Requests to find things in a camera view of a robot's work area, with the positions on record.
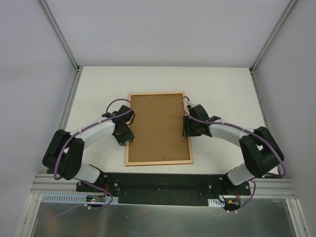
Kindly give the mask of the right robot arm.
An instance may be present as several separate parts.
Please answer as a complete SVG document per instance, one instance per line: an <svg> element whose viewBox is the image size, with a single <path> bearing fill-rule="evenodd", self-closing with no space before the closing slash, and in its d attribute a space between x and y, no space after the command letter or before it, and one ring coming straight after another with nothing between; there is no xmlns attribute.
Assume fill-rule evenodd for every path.
<svg viewBox="0 0 316 237"><path fill-rule="evenodd" d="M215 137L241 149L243 163L226 173L222 182L226 194L235 194L245 181L270 175L272 169L284 162L282 151L266 127L242 128L220 117L209 117L200 104L189 104L184 112L184 137Z"/></svg>

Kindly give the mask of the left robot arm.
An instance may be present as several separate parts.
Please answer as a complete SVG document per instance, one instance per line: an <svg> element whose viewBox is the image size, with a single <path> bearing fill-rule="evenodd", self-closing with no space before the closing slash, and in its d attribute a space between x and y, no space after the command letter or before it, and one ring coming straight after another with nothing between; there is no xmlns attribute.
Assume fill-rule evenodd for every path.
<svg viewBox="0 0 316 237"><path fill-rule="evenodd" d="M42 164L53 171L54 179L83 180L93 192L104 188L101 170L82 161L84 149L99 140L113 136L120 146L132 143L134 134L129 128L135 112L122 105L118 111L106 112L98 121L76 131L57 130L43 156Z"/></svg>

